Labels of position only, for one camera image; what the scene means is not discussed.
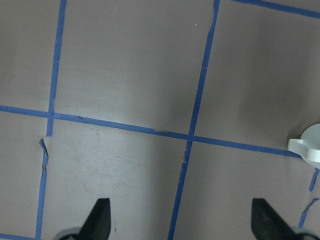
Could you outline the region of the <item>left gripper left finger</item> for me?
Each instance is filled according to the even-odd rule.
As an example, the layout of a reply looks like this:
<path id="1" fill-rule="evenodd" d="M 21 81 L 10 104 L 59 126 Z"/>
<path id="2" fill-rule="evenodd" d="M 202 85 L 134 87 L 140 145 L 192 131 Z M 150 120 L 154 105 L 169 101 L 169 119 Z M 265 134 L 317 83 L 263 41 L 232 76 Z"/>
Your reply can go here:
<path id="1" fill-rule="evenodd" d="M 91 209 L 84 224 L 77 232 L 71 229 L 58 233 L 55 240 L 108 240 L 111 234 L 111 202 L 99 198 Z"/>

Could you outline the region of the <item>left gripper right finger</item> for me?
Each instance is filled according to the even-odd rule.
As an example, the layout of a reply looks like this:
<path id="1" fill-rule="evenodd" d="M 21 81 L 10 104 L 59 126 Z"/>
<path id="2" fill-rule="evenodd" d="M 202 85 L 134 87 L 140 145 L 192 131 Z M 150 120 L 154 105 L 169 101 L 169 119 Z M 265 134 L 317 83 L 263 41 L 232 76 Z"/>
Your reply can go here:
<path id="1" fill-rule="evenodd" d="M 318 240 L 316 234 L 290 227 L 264 198 L 251 202 L 251 231 L 257 240 Z"/>

